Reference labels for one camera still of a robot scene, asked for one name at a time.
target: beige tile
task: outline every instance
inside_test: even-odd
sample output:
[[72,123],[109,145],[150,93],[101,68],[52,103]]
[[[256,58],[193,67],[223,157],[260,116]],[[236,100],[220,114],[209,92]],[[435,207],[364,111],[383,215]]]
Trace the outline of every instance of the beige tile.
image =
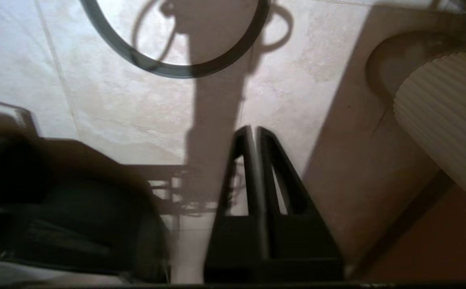
[[210,234],[210,230],[180,232],[178,248],[172,258],[171,283],[203,283],[203,266]]
[[463,13],[463,0],[330,0],[331,2],[342,2],[359,5],[384,5],[395,8],[420,9],[429,11],[448,11],[452,13]]
[[[256,2],[176,1],[173,17],[160,3],[142,20],[138,47],[158,57],[176,27],[165,61],[198,63],[223,53],[244,33]],[[130,42],[148,1],[100,1],[108,20]],[[249,55],[224,71],[195,80],[159,77],[117,55],[90,24],[77,0],[41,2],[68,84],[82,141],[115,161],[135,165],[147,181],[156,166],[181,166],[162,179],[180,178],[174,199],[158,199],[177,229],[208,229],[243,99]]]
[[[450,16],[323,1],[279,1],[290,40],[248,80],[242,122],[280,138],[345,254],[354,261],[437,170],[385,113],[365,83],[365,63],[384,39],[417,29],[454,29]],[[264,42],[286,32],[274,17]]]
[[0,1],[0,102],[30,110],[44,137],[79,138],[32,0]]

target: black object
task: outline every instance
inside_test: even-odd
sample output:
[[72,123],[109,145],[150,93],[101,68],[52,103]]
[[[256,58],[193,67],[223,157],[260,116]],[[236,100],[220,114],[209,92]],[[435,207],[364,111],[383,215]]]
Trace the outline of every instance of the black object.
[[226,53],[205,63],[174,65],[147,57],[126,43],[110,26],[96,0],[81,0],[81,4],[101,37],[124,59],[145,71],[179,79],[210,75],[223,70],[237,61],[249,50],[257,39],[265,24],[270,8],[269,0],[258,0],[255,15],[244,36]]
[[[285,283],[343,280],[343,258],[277,137],[258,129],[263,189],[255,183],[249,127],[229,156],[206,256],[206,283]],[[226,216],[235,159],[245,162],[248,216]],[[281,214],[274,174],[288,214]]]
[[163,228],[146,192],[55,180],[28,141],[0,137],[0,261],[168,282]]

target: white pleated lampshade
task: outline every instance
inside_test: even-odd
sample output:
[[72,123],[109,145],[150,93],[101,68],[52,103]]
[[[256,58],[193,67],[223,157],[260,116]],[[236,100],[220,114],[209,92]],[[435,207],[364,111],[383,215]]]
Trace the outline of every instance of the white pleated lampshade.
[[466,53],[414,71],[394,99],[398,123],[466,191]]

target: floor tile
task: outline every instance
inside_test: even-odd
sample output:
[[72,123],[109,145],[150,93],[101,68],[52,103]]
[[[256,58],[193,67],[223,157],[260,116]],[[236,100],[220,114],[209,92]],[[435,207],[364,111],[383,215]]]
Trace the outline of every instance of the floor tile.
[[32,0],[0,1],[0,102],[30,110],[43,137],[79,138]]
[[32,114],[18,106],[0,102],[0,132],[16,132],[37,137],[38,131]]
[[384,5],[395,8],[421,9],[429,11],[447,11],[462,13],[464,11],[463,0],[331,0],[361,5]]
[[203,266],[210,239],[210,230],[179,232],[177,249],[172,258],[171,283],[203,282]]
[[[161,53],[155,48],[164,46],[170,32],[165,31],[167,26],[175,25],[176,38],[165,61],[176,64],[200,63],[231,47],[244,33],[256,4],[199,0],[189,6],[181,0],[172,7],[175,17],[167,18],[158,1],[142,18],[139,15],[148,3],[99,1],[111,25],[129,42],[140,20],[138,49],[151,57]],[[158,165],[180,166],[169,172],[174,175],[164,176],[181,179],[180,188],[172,192],[176,199],[160,201],[160,206],[175,217],[171,226],[177,229],[211,228],[214,209],[209,203],[217,201],[220,192],[250,52],[207,77],[160,77],[117,55],[99,36],[79,1],[40,5],[82,141],[119,163],[149,173]],[[145,177],[153,181],[150,175]]]
[[264,42],[282,39],[290,16],[292,35],[268,53],[255,47],[242,122],[275,132],[347,261],[354,261],[437,170],[367,87],[367,58],[398,33],[455,27],[450,15],[419,10],[278,5],[277,14],[286,16],[273,17]]

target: black oval ring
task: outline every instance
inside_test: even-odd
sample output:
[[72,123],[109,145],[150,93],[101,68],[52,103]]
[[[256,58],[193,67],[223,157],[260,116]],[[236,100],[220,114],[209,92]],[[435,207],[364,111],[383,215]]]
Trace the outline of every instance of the black oval ring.
[[188,79],[221,71],[242,57],[251,48],[263,29],[270,8],[270,0],[258,0],[251,24],[249,24],[244,36],[229,51],[210,61],[193,65],[167,64],[143,55],[115,32],[106,20],[105,15],[103,15],[96,0],[81,0],[81,5],[99,35],[131,64],[156,75]]

